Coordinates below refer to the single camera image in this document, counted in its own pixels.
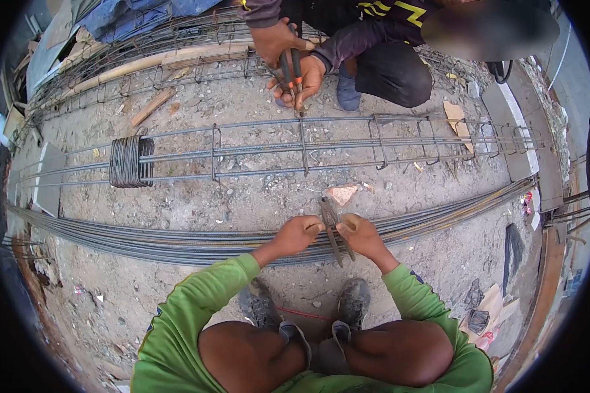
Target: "gray sneaker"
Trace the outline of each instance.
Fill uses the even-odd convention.
[[[361,330],[365,315],[369,311],[371,294],[363,279],[348,280],[338,298],[338,319],[353,330]]]
[[[238,293],[238,303],[245,319],[253,326],[277,332],[282,318],[271,300],[271,293],[262,281],[252,279]]]

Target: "rebar bundle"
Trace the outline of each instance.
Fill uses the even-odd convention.
[[[534,184],[534,178],[525,178],[493,193],[371,221],[376,225],[385,245],[390,247],[464,223],[514,200]],[[9,210],[28,223],[83,247],[150,262],[198,267],[251,252],[271,240],[276,233],[276,231],[188,232],[130,228],[63,217],[55,218],[16,206],[10,206]],[[340,247],[340,252],[347,254],[345,247]],[[331,259],[334,259],[334,255],[330,241],[327,234],[322,232],[305,251],[298,255],[280,258],[272,265],[295,265]]]

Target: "green long-sleeve shirt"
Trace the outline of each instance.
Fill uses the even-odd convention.
[[[225,306],[260,273],[249,254],[215,263],[188,276],[175,286],[158,307],[134,366],[131,391],[225,392],[207,371],[197,347],[201,330],[216,311]],[[454,357],[447,372],[423,388],[395,386],[357,375],[323,375],[306,371],[276,389],[283,393],[332,393],[370,387],[378,392],[488,392],[493,373],[487,355],[467,342],[459,322],[449,318],[439,296],[421,284],[404,265],[383,275],[383,282],[405,320],[431,321],[446,332]]]

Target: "blue shoe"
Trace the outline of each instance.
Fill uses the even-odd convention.
[[[347,73],[345,64],[338,67],[337,100],[344,111],[358,110],[362,94],[356,91],[356,80]]]

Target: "hand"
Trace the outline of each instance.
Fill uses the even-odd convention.
[[[301,110],[303,108],[305,99],[319,91],[319,88],[322,86],[323,75],[326,73],[325,64],[323,64],[323,61],[321,61],[317,56],[303,57],[300,64],[302,90],[297,94],[294,102],[293,98],[291,97],[291,92],[283,91],[282,88],[277,85],[277,79],[271,78],[267,84],[268,89],[273,89],[277,85],[275,91],[273,92],[273,96],[276,99],[282,99],[282,102],[284,105],[286,105],[286,107],[293,107],[294,104],[297,110]]]
[[[271,68],[277,68],[280,53],[287,49],[313,50],[315,44],[302,40],[291,33],[288,24],[289,18],[282,18],[271,27],[250,28],[255,50],[264,62]]]
[[[258,261],[260,268],[263,268],[278,258],[305,250],[325,228],[317,216],[291,217],[271,241],[253,250],[252,256]]]
[[[384,245],[376,226],[369,220],[351,213],[342,215],[337,231],[354,251],[371,259],[383,274],[389,273],[400,264]]]

